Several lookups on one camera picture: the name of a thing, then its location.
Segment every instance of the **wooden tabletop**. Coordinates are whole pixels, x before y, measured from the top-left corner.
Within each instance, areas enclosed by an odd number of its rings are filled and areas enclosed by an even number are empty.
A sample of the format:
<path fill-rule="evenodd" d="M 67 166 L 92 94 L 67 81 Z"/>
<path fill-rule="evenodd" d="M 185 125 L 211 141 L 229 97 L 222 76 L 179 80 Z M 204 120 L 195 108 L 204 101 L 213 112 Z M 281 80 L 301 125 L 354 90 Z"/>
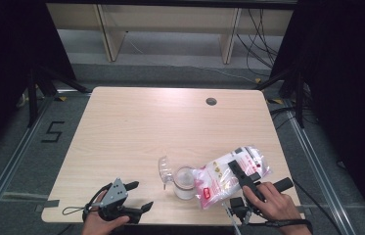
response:
<path fill-rule="evenodd" d="M 216 104 L 209 105 L 208 98 Z M 119 177 L 123 183 L 140 182 L 129 191 L 125 206 L 140 208 L 154 201 L 141 224 L 229 225 L 220 204 L 202 210 L 196 198 L 178 199 L 171 184 L 163 190 L 158 160 L 168 156 L 174 167 L 201 167 L 248 145 L 254 145 L 272 169 L 261 181 L 290 177 L 260 91 L 98 87 L 49 196 L 49 201 L 60 200 L 59 206 L 44 209 L 42 219 L 82 222 L 81 211 L 62 215 L 63 209 L 83 207 L 102 186 Z M 299 205 L 295 188 L 285 193 Z"/>

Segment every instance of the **person's left hand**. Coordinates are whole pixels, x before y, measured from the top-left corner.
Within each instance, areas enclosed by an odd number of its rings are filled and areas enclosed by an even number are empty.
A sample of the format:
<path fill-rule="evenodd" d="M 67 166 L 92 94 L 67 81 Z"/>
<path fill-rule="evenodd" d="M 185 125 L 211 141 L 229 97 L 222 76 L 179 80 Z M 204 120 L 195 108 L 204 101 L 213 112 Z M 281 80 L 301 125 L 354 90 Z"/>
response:
<path fill-rule="evenodd" d="M 97 197 L 96 203 L 101 202 L 106 193 L 107 191 L 103 191 Z M 128 216 L 122 216 L 112 221 L 105 221 L 100 218 L 97 210 L 98 207 L 94 207 L 88 213 L 84 227 L 82 228 L 82 235 L 109 235 L 114 229 L 128 222 L 130 219 Z"/>

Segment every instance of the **red logo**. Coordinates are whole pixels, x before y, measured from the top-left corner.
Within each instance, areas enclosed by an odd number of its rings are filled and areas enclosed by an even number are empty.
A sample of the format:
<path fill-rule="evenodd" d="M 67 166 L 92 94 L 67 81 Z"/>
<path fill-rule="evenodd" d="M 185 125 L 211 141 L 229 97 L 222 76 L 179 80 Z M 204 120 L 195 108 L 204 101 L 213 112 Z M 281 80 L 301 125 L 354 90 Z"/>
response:
<path fill-rule="evenodd" d="M 209 188 L 204 189 L 204 196 L 206 199 L 210 198 Z"/>

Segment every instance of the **plastic bag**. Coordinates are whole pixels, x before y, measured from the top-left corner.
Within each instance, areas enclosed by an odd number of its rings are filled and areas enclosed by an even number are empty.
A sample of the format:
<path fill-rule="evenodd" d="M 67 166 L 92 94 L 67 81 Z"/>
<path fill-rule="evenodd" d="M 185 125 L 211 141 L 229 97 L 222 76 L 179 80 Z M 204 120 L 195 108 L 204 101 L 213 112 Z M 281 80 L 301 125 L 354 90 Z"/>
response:
<path fill-rule="evenodd" d="M 234 160 L 246 175 L 258 172 L 263 178 L 271 172 L 265 158 L 253 146 L 240 147 L 199 169 L 194 169 L 197 197 L 203 209 L 231 197 L 241 189 L 237 177 L 228 166 Z"/>

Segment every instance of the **hand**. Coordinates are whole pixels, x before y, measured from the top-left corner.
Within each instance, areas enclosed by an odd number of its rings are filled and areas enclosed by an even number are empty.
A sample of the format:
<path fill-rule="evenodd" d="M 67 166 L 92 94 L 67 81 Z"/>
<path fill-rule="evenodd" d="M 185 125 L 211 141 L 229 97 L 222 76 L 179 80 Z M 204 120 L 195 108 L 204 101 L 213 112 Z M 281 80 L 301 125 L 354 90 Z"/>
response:
<path fill-rule="evenodd" d="M 97 197 L 96 203 L 101 202 L 106 193 L 107 191 L 103 191 Z M 84 222 L 84 227 L 82 228 L 82 235 L 109 235 L 115 228 L 123 225 L 130 219 L 128 216 L 122 216 L 112 221 L 105 221 L 100 218 L 97 210 L 98 207 L 94 207 L 91 212 L 88 213 Z"/>
<path fill-rule="evenodd" d="M 250 202 L 258 207 L 262 214 L 270 220 L 301 219 L 292 198 L 289 195 L 281 194 L 270 182 L 264 182 L 257 186 L 258 191 L 264 196 L 265 202 L 259 200 L 248 186 L 243 187 L 244 195 Z M 280 228 L 285 234 L 305 235 L 310 231 L 305 225 L 290 225 Z"/>

